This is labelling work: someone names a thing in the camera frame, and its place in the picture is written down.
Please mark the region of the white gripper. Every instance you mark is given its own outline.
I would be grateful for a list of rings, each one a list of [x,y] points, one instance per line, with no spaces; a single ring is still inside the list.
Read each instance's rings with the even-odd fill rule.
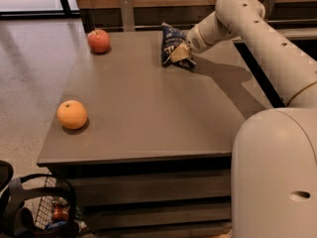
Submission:
[[[188,31],[185,43],[178,45],[171,53],[170,60],[177,62],[188,59],[190,57],[190,49],[195,54],[202,54],[210,49],[210,46],[202,39],[197,25]]]

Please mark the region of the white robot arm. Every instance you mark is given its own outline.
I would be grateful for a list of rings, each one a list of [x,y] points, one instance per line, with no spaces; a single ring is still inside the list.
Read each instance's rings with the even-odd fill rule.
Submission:
[[[235,138],[233,238],[317,238],[317,61],[264,15],[258,0],[216,0],[185,46],[201,54],[241,38],[283,103],[249,118]]]

